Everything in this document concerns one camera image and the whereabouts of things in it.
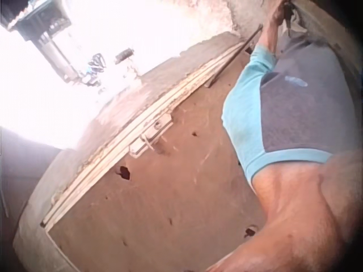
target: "metal rod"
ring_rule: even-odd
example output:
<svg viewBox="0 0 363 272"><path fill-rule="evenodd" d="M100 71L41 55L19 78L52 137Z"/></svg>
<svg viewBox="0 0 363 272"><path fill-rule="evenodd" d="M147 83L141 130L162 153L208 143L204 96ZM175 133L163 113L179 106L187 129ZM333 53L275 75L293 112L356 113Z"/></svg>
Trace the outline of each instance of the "metal rod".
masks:
<svg viewBox="0 0 363 272"><path fill-rule="evenodd" d="M262 30L262 24L259 25L257 30L248 38L248 40L231 56L231 58L218 69L218 71L204 84L204 87L210 88L214 82L216 82L218 76L224 71L224 69L240 54L240 52L252 41L252 39Z"/></svg>

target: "plywood board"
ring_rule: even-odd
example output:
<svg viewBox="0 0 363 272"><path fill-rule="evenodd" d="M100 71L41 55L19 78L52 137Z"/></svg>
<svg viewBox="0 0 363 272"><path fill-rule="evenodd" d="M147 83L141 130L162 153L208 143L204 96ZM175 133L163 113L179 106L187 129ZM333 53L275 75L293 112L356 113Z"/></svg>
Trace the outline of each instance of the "plywood board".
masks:
<svg viewBox="0 0 363 272"><path fill-rule="evenodd" d="M41 226L53 204L71 188L76 179L82 181L102 159L107 158L108 153L105 150L112 149L111 143L115 144L115 138L145 109L168 94L177 82L200 70L203 64L218 58L238 43L236 36L223 33L197 44L183 52L180 57L170 59L145 74L141 78L140 86L123 90L103 109L88 127L76 150L64 150L58 154L32 193L21 215L13 242L19 259L28 271L77 270L61 254L46 229ZM118 159L109 161L105 165L105 173L117 161Z"/></svg>
<svg viewBox="0 0 363 272"><path fill-rule="evenodd" d="M221 121L247 61L239 56L173 111L174 124L153 145L159 152L121 159L52 228L80 271L203 271L244 242L246 227L263 225Z"/></svg>
<svg viewBox="0 0 363 272"><path fill-rule="evenodd" d="M141 86L126 92L126 97L121 93L120 97L99 115L95 122L100 121L100 127L91 124L85 137L81 139L81 145L82 148L87 148L87 152L95 146L98 148L87 163L82 165L74 181L64 192L57 195L57 198L53 197L54 205L43 220L47 231L128 152L129 144L139 137L146 127L186 99L242 44L229 33L218 38L218 42L212 39L207 44L198 44L181 54L180 58L171 59L158 66L157 70L147 73L142 77ZM237 44L226 46L228 39L234 40ZM199 55L209 57L196 60ZM100 144L100 139L105 137L108 137L109 141Z"/></svg>

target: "person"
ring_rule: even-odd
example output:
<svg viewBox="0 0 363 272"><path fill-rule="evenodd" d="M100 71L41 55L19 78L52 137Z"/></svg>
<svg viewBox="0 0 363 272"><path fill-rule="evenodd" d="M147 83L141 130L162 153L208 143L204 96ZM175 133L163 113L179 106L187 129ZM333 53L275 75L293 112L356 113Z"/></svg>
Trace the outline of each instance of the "person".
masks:
<svg viewBox="0 0 363 272"><path fill-rule="evenodd" d="M347 82L324 40L299 26L278 40L285 2L272 2L222 113L267 221L208 272L327 271L359 225L362 156Z"/></svg>

